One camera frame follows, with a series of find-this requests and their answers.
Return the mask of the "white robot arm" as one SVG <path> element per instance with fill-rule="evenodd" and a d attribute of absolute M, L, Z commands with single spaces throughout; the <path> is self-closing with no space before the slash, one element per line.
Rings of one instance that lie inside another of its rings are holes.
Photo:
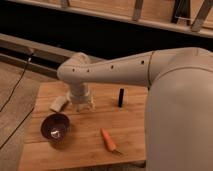
<path fill-rule="evenodd" d="M 174 48 L 98 63 L 76 53 L 57 76 L 77 104 L 89 100 L 90 83 L 147 87 L 147 171 L 213 171 L 213 52 Z"/>

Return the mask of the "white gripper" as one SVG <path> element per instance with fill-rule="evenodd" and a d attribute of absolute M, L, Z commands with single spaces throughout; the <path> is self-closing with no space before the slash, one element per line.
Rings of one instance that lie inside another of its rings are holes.
<path fill-rule="evenodd" d="M 70 84 L 67 99 L 76 106 L 77 112 L 83 108 L 95 109 L 91 89 L 87 83 Z"/>

